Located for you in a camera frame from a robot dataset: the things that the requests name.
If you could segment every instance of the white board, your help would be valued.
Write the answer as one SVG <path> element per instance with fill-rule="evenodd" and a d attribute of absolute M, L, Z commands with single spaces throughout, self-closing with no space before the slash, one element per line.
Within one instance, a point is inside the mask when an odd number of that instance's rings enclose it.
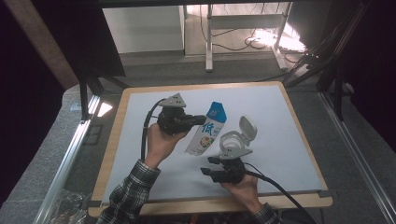
<path fill-rule="evenodd" d="M 219 137 L 229 131 L 240 132 L 239 119 L 243 115 L 248 115 L 256 123 L 258 134 L 249 146 L 253 153 L 242 157 L 243 162 L 253 164 L 287 191 L 322 189 L 304 141 L 278 86 L 162 91 L 131 94 L 102 203 L 109 202 L 111 191 L 130 173 L 140 158 L 142 127 L 147 113 L 157 101 L 178 92 L 187 104 L 186 114 L 205 115 L 212 102 L 223 104 L 227 121 Z M 161 109 L 158 107 L 153 115 L 158 115 Z M 219 137 L 202 156 L 185 153 L 196 129 L 196 126 L 193 127 L 189 134 L 178 142 L 174 152 L 160 164 L 162 173 L 150 192 L 150 200 L 198 199 L 229 195 L 219 183 L 213 183 L 212 179 L 202 175 L 200 170 L 200 167 L 221 170 L 219 165 L 209 164 L 207 161 L 207 157 L 219 155 Z M 278 192 L 275 187 L 263 181 L 259 181 L 258 191 L 260 194 Z"/>

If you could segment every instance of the hand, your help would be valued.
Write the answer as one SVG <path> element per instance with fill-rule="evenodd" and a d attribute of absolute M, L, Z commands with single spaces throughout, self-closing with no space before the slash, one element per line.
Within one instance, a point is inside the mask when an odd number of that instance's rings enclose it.
<path fill-rule="evenodd" d="M 157 168 L 172 153 L 178 140 L 185 137 L 187 133 L 169 135 L 164 133 L 157 123 L 152 124 L 148 128 L 148 155 L 145 164 L 150 168 Z"/>
<path fill-rule="evenodd" d="M 257 193 L 257 177 L 245 175 L 238 184 L 220 183 L 222 187 L 231 192 L 235 199 L 246 207 L 252 214 L 262 210 Z"/>

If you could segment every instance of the wire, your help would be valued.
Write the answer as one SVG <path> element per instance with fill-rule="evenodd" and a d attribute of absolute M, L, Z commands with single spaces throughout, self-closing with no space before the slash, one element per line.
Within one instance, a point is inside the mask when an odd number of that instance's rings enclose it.
<path fill-rule="evenodd" d="M 140 148 L 140 159 L 143 161 L 146 158 L 146 137 L 148 135 L 149 130 L 149 120 L 152 117 L 152 113 L 154 112 L 155 108 L 160 104 L 161 101 L 165 99 L 161 99 L 151 108 L 151 110 L 146 115 L 145 123 L 143 124 L 143 131 L 142 131 L 142 147 Z"/>
<path fill-rule="evenodd" d="M 206 39 L 205 32 L 204 32 L 204 26 L 203 26 L 203 22 L 202 22 L 202 6 L 201 6 L 201 5 L 199 6 L 199 12 L 200 12 L 200 21 L 201 21 L 201 32 L 202 32 L 202 36 L 204 37 L 204 40 L 205 40 L 205 42 L 207 43 L 207 39 Z M 226 32 L 217 34 L 217 35 L 212 35 L 212 34 L 210 34 L 210 35 L 211 35 L 211 36 L 224 35 L 224 34 L 230 33 L 230 32 L 235 31 L 235 30 L 238 30 L 238 29 L 232 29 L 232 30 L 229 30 L 229 31 L 226 31 Z M 239 50 L 242 50 L 242 49 L 247 49 L 248 47 L 252 47 L 253 49 L 265 49 L 268 45 L 264 45 L 263 47 L 256 47 L 256 46 L 253 46 L 252 43 L 254 43 L 255 40 L 258 39 L 258 38 L 254 38 L 254 39 L 248 41 L 250 38 L 252 38 L 252 37 L 254 36 L 255 32 L 256 32 L 256 29 L 254 29 L 254 32 L 253 32 L 253 34 L 251 34 L 250 37 L 247 37 L 247 38 L 245 39 L 245 46 L 242 47 L 242 48 L 240 48 L 240 49 L 230 49 L 230 48 L 225 47 L 225 46 L 220 45 L 220 44 L 212 44 L 212 46 L 217 46 L 217 47 L 221 47 L 221 48 L 228 49 L 228 50 L 232 50 L 232 51 L 239 51 Z"/>
<path fill-rule="evenodd" d="M 282 192 L 289 200 L 291 200 L 292 203 L 294 203 L 294 204 L 306 215 L 306 217 L 308 218 L 308 220 L 309 220 L 309 222 L 310 222 L 311 224 L 316 224 L 315 220 L 311 217 L 311 215 L 309 215 L 309 213 L 308 213 L 308 212 L 307 212 L 307 211 L 306 211 L 306 210 L 305 210 L 305 209 L 304 209 L 293 197 L 291 197 L 291 195 L 288 194 L 287 191 L 285 191 L 282 187 L 280 187 L 280 185 L 277 184 L 273 179 L 271 179 L 271 178 L 269 178 L 269 177 L 263 175 L 262 173 L 256 174 L 256 173 L 253 173 L 253 172 L 248 171 L 248 170 L 246 170 L 246 174 L 247 174 L 247 175 L 252 175 L 252 176 L 258 177 L 259 179 L 261 179 L 261 180 L 263 180 L 263 181 L 266 181 L 266 182 L 272 184 L 274 187 L 276 187 L 277 189 L 279 189 L 280 192 Z"/>

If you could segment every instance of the aluminum rail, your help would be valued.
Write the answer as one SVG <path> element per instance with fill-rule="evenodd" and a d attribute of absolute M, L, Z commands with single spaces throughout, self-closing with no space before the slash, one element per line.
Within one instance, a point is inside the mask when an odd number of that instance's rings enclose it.
<path fill-rule="evenodd" d="M 320 92 L 319 96 L 323 103 L 325 104 L 327 111 L 330 114 L 332 122 L 334 123 L 335 127 L 337 128 L 338 132 L 341 134 L 344 142 L 346 143 L 347 148 L 352 156 L 352 159 L 355 161 L 356 166 L 358 167 L 361 175 L 363 176 L 364 181 L 367 184 L 367 187 L 372 192 L 379 209 L 384 214 L 385 219 L 389 224 L 396 223 L 396 210 L 395 207 L 389 198 L 388 194 L 385 192 L 384 188 L 382 187 L 381 183 L 375 177 L 372 169 L 370 168 L 367 160 L 364 159 L 361 150 L 359 149 L 358 145 L 356 144 L 355 140 L 353 139 L 352 135 L 350 134 L 347 126 L 343 121 L 340 121 L 338 117 L 335 115 L 332 106 L 332 100 L 329 97 L 327 92 Z"/>
<path fill-rule="evenodd" d="M 69 148 L 67 149 L 64 155 L 64 159 L 62 160 L 62 163 L 58 169 L 58 172 L 56 173 L 49 187 L 49 191 L 47 192 L 47 195 L 44 198 L 43 203 L 38 209 L 38 213 L 34 221 L 35 224 L 48 223 L 50 216 L 52 215 L 54 205 L 56 204 L 59 195 L 61 193 L 61 190 L 64 187 L 64 183 L 66 182 L 70 170 L 73 167 L 73 162 L 78 154 L 78 150 L 80 149 L 85 133 L 88 131 L 88 128 L 90 127 L 92 114 L 94 114 L 94 112 L 96 111 L 96 108 L 99 105 L 99 101 L 100 101 L 99 96 L 93 96 L 91 98 L 90 103 L 88 105 L 90 116 L 88 117 L 87 120 L 84 120 L 84 122 L 81 122 L 78 125 L 76 132 L 72 138 L 72 141 L 70 142 Z"/>

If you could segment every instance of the milk carton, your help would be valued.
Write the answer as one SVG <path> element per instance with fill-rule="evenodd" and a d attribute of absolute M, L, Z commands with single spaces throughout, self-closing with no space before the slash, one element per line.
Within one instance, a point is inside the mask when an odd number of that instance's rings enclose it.
<path fill-rule="evenodd" d="M 224 126 L 227 116 L 221 103 L 213 102 L 206 114 L 206 121 L 199 126 L 186 152 L 194 156 L 202 155 L 215 141 Z"/>

